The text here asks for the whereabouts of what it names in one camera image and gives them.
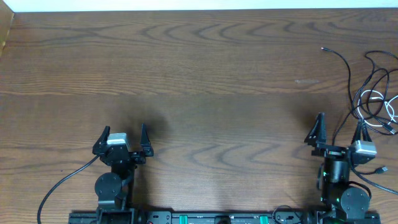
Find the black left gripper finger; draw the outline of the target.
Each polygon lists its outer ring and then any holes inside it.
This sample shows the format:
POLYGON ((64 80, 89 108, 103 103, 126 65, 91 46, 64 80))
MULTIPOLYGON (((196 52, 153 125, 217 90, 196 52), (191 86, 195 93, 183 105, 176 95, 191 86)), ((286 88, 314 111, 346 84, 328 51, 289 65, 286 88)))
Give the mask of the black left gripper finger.
POLYGON ((98 138, 98 140, 95 142, 93 145, 92 153, 94 155, 103 155, 108 149, 108 137, 110 135, 110 127, 105 126, 101 136, 98 138))
POLYGON ((141 127, 140 146, 141 146, 142 150, 144 151, 144 154, 146 157, 154 156, 154 150, 153 150, 152 144, 150 143, 150 140, 149 140, 149 137, 147 134, 147 128, 144 123, 142 123, 142 127, 141 127))

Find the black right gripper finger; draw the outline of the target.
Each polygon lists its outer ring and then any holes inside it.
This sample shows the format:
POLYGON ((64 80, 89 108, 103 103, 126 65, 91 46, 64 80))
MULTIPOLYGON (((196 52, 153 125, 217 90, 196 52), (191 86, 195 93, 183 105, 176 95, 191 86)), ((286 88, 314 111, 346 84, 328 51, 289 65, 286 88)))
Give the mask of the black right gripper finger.
POLYGON ((354 144, 356 141, 372 142, 367 125, 363 119, 358 120, 351 143, 354 144))
POLYGON ((318 113, 315 124, 304 140, 309 146, 326 143, 325 114, 318 113))

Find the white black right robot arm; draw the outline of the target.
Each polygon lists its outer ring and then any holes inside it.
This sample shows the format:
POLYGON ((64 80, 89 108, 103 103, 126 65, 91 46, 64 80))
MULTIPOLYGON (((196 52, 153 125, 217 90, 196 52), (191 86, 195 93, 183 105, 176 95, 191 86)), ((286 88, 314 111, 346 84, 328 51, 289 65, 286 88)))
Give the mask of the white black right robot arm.
POLYGON ((304 213, 303 223, 366 223, 370 189, 349 179, 358 165, 375 158, 377 150, 366 125, 358 121, 349 146, 335 146, 326 140, 325 114, 318 113, 304 143, 313 147, 312 156, 324 158, 318 171, 317 189, 325 208, 304 213))

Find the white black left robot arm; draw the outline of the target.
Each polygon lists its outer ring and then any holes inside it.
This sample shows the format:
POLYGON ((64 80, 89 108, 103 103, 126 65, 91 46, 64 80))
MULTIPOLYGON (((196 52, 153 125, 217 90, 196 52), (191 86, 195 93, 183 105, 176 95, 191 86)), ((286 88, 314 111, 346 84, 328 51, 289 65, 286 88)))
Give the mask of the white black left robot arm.
POLYGON ((131 151, 127 134, 111 134, 109 126, 104 128, 93 145, 92 153, 111 168, 110 172, 99 176, 95 183, 95 193, 98 196, 96 223, 147 222, 145 211, 129 206, 135 170, 154 155, 145 124, 141 127, 139 145, 140 150, 131 151))

